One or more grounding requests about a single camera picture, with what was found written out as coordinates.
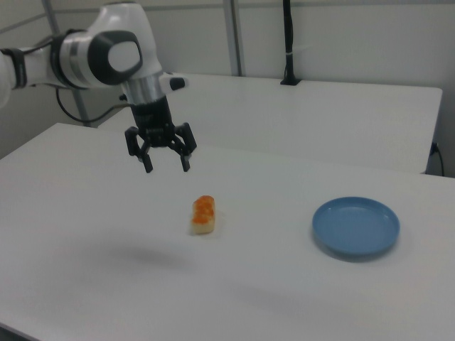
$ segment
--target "plastic plate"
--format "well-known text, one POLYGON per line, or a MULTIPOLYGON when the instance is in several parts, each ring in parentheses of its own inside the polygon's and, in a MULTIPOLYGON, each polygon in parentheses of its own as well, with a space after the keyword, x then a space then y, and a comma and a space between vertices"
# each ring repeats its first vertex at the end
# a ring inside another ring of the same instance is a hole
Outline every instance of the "plastic plate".
POLYGON ((351 256, 385 251, 397 240, 400 221, 384 204, 365 197, 341 197, 317 209, 314 234, 329 249, 351 256))

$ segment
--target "robotic arm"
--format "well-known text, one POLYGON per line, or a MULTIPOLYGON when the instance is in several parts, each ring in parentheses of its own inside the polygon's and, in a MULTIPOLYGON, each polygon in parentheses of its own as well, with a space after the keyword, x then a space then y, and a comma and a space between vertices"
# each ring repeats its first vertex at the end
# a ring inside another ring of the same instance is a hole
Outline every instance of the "robotic arm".
POLYGON ((166 98, 186 87, 188 80, 163 72, 140 5, 108 4, 87 30, 70 30, 34 48, 0 51, 0 107, 11 89, 31 85, 78 90, 122 85, 137 125, 125 131, 129 155, 136 156, 149 173, 150 147, 169 147, 181 156, 183 170, 190 168, 196 141, 188 123, 173 125, 166 98), (142 146, 138 135, 144 140, 142 146))

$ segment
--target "white table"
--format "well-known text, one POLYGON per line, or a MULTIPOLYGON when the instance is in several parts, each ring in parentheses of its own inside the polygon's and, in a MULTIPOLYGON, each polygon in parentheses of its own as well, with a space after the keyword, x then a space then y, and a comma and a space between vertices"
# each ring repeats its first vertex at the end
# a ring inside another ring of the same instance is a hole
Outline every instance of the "white table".
POLYGON ((123 133, 55 125, 0 161, 0 323, 41 341, 451 340, 455 182, 199 146, 188 173, 123 133), (188 233, 213 195, 217 227, 188 233), (317 207, 371 197, 394 249, 349 262, 311 236, 317 207))
MULTIPOLYGON (((189 75, 168 96, 200 144, 422 173, 442 91, 435 88, 189 75)), ((100 129, 134 125, 124 109, 100 129)))

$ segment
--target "white wall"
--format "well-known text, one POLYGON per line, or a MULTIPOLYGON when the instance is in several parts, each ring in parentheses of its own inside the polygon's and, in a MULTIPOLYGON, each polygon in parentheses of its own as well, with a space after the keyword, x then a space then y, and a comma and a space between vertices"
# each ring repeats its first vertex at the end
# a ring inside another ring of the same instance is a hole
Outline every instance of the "white wall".
MULTIPOLYGON (((31 46, 50 34, 41 1, 0 1, 0 46, 31 46)), ((72 107, 72 99, 65 96, 72 107)), ((47 87, 14 90, 0 110, 0 158, 57 122, 69 123, 58 109, 54 90, 47 87)))
MULTIPOLYGON (((307 46, 294 56, 299 77, 443 89, 435 140, 446 174, 455 177, 455 4, 292 3, 300 5, 291 9, 294 47, 307 46)), ((282 78, 282 2, 240 0, 240 30, 246 76, 282 78)), ((432 158, 429 170, 439 174, 437 161, 432 158)))

